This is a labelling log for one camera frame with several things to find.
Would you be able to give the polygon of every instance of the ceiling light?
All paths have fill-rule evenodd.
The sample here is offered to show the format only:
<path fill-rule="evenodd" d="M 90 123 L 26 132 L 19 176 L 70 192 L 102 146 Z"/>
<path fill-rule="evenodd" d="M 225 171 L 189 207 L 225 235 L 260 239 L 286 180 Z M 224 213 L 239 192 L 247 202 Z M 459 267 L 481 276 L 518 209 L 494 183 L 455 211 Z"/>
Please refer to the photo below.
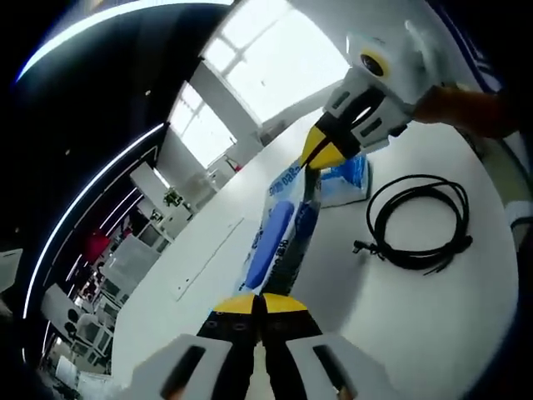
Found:
<path fill-rule="evenodd" d="M 48 329 L 50 329 L 50 321 L 48 321 L 47 330 L 44 333 L 44 339 L 42 340 L 42 355 L 43 356 L 47 348 Z"/>
<path fill-rule="evenodd" d="M 102 224 L 100 225 L 100 229 L 102 229 L 102 228 L 106 225 L 107 221 L 109 221 L 109 218 L 112 217 L 112 215 L 113 215 L 113 214 L 114 214 L 114 213 L 115 213 L 115 212 L 121 207 L 121 205 L 124 204 L 124 202 L 125 202 L 126 200 L 128 200 L 128 199 L 130 198 L 131 195 L 134 194 L 134 192 L 135 192 L 136 190 L 137 190 L 136 187 L 133 188 L 133 190 L 132 190 L 132 191 L 131 191 L 131 192 L 130 192 L 130 193 L 129 193 L 129 194 L 128 194 L 128 195 L 127 195 L 127 196 L 126 196 L 126 197 L 125 197 L 125 198 L 124 198 L 124 199 L 123 199 L 123 200 L 122 200 L 122 201 L 121 201 L 121 202 L 115 207 L 115 208 L 114 208 L 114 209 L 113 209 L 113 211 L 110 212 L 110 214 L 107 216 L 107 218 L 104 220 L 104 222 L 102 222 Z"/>
<path fill-rule="evenodd" d="M 157 169 L 153 168 L 153 173 L 155 173 L 155 174 L 156 174 L 156 177 L 158 177 L 159 180 L 160 180 L 161 182 L 163 182 L 163 185 L 165 185 L 165 188 L 169 188 L 169 187 L 170 187 L 170 183 L 168 183 L 168 181 L 165 179 L 165 177 L 163 177 L 163 176 L 161 175 L 161 173 L 160 173 Z"/>
<path fill-rule="evenodd" d="M 77 263 L 79 263 L 80 258 L 82 258 L 81 254 L 79 256 L 77 256 L 76 261 L 74 262 L 74 265 L 72 265 L 72 269 L 70 270 L 70 272 L 67 275 L 67 279 L 66 279 L 67 281 L 71 278 L 72 274 L 74 273 L 74 270 L 76 270 L 76 266 L 77 266 Z"/>
<path fill-rule="evenodd" d="M 68 291 L 68 295 L 67 295 L 68 298 L 69 298 L 70 295 L 72 294 L 72 290 L 74 290 L 75 287 L 76 287 L 76 283 L 74 283 L 74 284 L 72 285 L 72 287 L 70 288 L 70 290 Z"/>
<path fill-rule="evenodd" d="M 39 258 L 37 259 L 37 263 L 35 264 L 35 267 L 33 269 L 32 278 L 30 279 L 30 283 L 27 287 L 26 301 L 24 302 L 24 310 L 22 312 L 22 318 L 26 318 L 27 316 L 27 310 L 29 308 L 30 297 L 32 296 L 33 284 L 35 283 L 35 278 L 37 277 L 39 268 L 42 265 L 42 260 L 44 259 L 44 256 L 46 255 L 48 249 L 50 248 L 50 245 L 52 244 L 53 239 L 56 237 L 57 232 L 59 232 L 59 229 L 65 223 L 65 221 L 67 220 L 67 217 L 70 215 L 72 210 L 82 201 L 83 197 L 87 194 L 87 192 L 96 184 L 96 182 L 100 180 L 101 177 L 103 177 L 107 173 L 107 171 L 109 171 L 116 163 L 118 163 L 122 158 L 124 158 L 126 154 L 131 152 L 131 150 L 133 150 L 135 147 L 137 147 L 140 143 L 142 143 L 144 140 L 149 138 L 151 135 L 153 135 L 153 133 L 157 132 L 163 126 L 164 126 L 164 123 L 160 123 L 155 128 L 146 132 L 145 134 L 140 136 L 135 142 L 133 142 L 128 147 L 126 147 L 124 150 L 122 150 L 113 160 L 111 160 L 104 168 L 102 168 L 100 172 L 94 176 L 93 179 L 91 179 L 91 181 L 87 184 L 87 186 L 83 188 L 83 190 L 76 196 L 76 198 L 74 198 L 70 206 L 68 206 L 67 211 L 65 211 L 65 213 L 61 216 L 55 228 L 52 230 L 52 233 L 50 233 L 48 240 L 46 241 L 46 243 L 44 244 L 44 247 L 42 248 Z"/>
<path fill-rule="evenodd" d="M 141 201 L 141 199 L 143 198 L 144 196 L 141 195 L 139 197 L 137 197 L 137 199 L 132 203 L 132 205 L 130 207 L 127 208 L 127 210 L 124 212 L 123 215 L 121 215 L 118 220 L 113 224 L 113 226 L 111 227 L 111 229 L 109 229 L 109 231 L 107 231 L 107 235 L 106 236 L 109 236 L 114 230 L 115 228 L 117 227 L 117 225 L 121 222 L 121 220 L 124 219 L 124 217 L 126 217 L 126 215 L 132 210 L 132 208 L 134 208 L 137 203 L 139 203 Z"/>
<path fill-rule="evenodd" d="M 60 32 L 57 36 L 44 43 L 32 57 L 26 62 L 22 71 L 18 74 L 17 81 L 27 72 L 28 69 L 33 67 L 41 58 L 50 53 L 53 49 L 59 47 L 67 40 L 73 38 L 86 29 L 93 27 L 99 23 L 107 21 L 108 19 L 131 13 L 133 11 L 142 10 L 143 8 L 152 8 L 157 6 L 166 6 L 170 4 L 188 4 L 188 3 L 212 3 L 212 4 L 225 4 L 230 5 L 232 0 L 138 0 L 136 2 L 128 2 L 121 4 L 120 6 L 108 8 L 101 12 L 84 18 L 82 21 L 76 22 L 64 31 Z"/>

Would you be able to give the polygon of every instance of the white tabletop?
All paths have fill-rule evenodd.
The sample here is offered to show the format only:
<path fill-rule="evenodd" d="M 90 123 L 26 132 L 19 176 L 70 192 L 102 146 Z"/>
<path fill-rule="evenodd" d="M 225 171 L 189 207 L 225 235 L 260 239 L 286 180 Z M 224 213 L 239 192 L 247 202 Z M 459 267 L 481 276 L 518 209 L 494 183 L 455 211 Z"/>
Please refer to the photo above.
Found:
<path fill-rule="evenodd" d="M 232 294 L 266 189 L 297 157 L 316 118 L 304 117 L 266 147 L 162 254 L 118 315 L 116 380 L 128 384 L 138 363 L 179 334 L 196 333 L 210 308 Z M 412 173 L 463 185 L 473 244 L 446 270 L 423 276 L 351 253 L 355 239 L 370 238 L 366 202 L 328 208 L 321 210 L 292 295 L 323 331 L 343 334 L 382 363 L 404 398 L 458 398 L 485 371 L 516 310 L 516 254 L 504 208 L 482 164 L 451 127 L 412 123 L 369 159 L 374 188 Z M 376 211 L 386 199 L 376 201 Z M 454 227 L 445 205 L 416 199 L 392 215 L 387 240 L 431 248 L 450 238 Z M 248 397 L 266 398 L 255 394 Z"/>

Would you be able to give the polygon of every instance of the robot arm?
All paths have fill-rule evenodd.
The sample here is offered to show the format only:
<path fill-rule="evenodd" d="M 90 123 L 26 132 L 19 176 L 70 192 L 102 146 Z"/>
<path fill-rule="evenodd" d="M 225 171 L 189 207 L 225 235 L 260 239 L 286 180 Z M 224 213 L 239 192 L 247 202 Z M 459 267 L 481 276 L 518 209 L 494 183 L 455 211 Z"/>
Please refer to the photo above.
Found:
<path fill-rule="evenodd" d="M 301 165 L 323 169 L 359 153 L 385 147 L 412 120 L 415 105 L 433 86 L 445 84 L 444 57 L 431 38 L 406 22 L 398 53 L 378 42 L 351 37 L 351 68 L 311 128 Z"/>

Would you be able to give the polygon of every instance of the coiled black cable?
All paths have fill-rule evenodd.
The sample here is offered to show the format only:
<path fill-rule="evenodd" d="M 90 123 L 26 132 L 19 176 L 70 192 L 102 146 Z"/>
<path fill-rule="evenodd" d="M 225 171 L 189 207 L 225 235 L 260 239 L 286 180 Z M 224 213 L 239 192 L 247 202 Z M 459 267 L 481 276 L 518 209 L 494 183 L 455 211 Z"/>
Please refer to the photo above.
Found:
<path fill-rule="evenodd" d="M 392 196 L 377 214 L 376 221 L 372 226 L 370 213 L 372 205 L 377 197 L 396 183 L 407 179 L 419 178 L 432 179 L 437 182 L 411 187 Z M 457 207 L 456 202 L 454 202 L 450 196 L 437 189 L 438 187 L 449 187 L 456 193 L 462 212 Z M 418 197 L 434 198 L 447 204 L 456 215 L 456 231 L 448 243 L 430 250 L 412 251 L 393 248 L 385 240 L 386 223 L 394 210 L 396 210 L 402 203 Z M 416 271 L 433 267 L 430 271 L 426 272 L 425 275 L 428 273 L 438 273 L 450 264 L 451 260 L 457 253 L 464 252 L 472 244 L 472 237 L 466 233 L 469 220 L 470 209 L 468 196 L 466 195 L 465 189 L 459 183 L 448 181 L 443 177 L 437 177 L 436 175 L 406 175 L 389 182 L 372 196 L 368 203 L 368 208 L 366 209 L 366 225 L 376 243 L 368 244 L 356 240 L 354 242 L 354 253 L 358 253 L 365 248 L 369 250 L 371 254 L 376 254 L 380 258 L 386 258 L 398 267 Z"/>

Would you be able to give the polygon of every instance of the ceiling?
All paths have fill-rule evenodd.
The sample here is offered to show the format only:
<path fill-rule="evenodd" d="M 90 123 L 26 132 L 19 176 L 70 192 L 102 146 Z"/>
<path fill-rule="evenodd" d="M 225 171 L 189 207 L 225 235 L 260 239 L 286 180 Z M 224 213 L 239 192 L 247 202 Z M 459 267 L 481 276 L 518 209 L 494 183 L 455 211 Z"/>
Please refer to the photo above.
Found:
<path fill-rule="evenodd" d="M 0 246 L 24 249 L 17 281 L 6 294 L 16 316 L 22 314 L 37 259 L 57 221 L 103 166 L 167 120 L 179 88 L 199 62 L 199 52 L 229 10 L 209 4 L 171 5 L 115 17 L 66 41 L 14 84 L 47 27 L 65 10 L 64 3 L 40 5 L 41 14 L 31 16 L 39 16 L 40 23 L 11 51 L 9 74 L 2 81 L 9 105 L 0 157 Z M 21 9 L 20 20 L 14 18 L 12 34 L 24 13 Z M 39 359 L 42 346 L 45 323 L 39 305 L 45 289 L 54 282 L 65 286 L 84 238 L 131 192 L 128 171 L 142 161 L 157 160 L 165 133 L 166 126 L 115 165 L 57 232 L 37 274 L 21 336 L 31 361 Z"/>

